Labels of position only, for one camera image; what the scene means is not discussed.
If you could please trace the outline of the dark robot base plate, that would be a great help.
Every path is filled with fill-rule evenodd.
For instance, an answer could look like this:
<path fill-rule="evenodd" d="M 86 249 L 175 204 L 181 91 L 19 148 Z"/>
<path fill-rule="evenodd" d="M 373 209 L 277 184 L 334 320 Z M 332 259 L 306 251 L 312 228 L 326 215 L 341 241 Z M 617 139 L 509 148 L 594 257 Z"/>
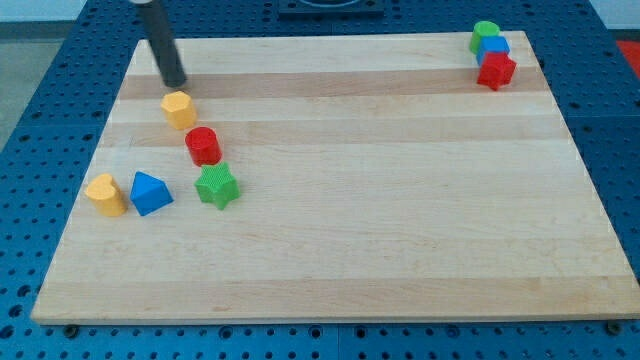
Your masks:
<path fill-rule="evenodd" d="M 385 0 L 278 0 L 278 16 L 291 19 L 303 16 L 381 15 Z"/>

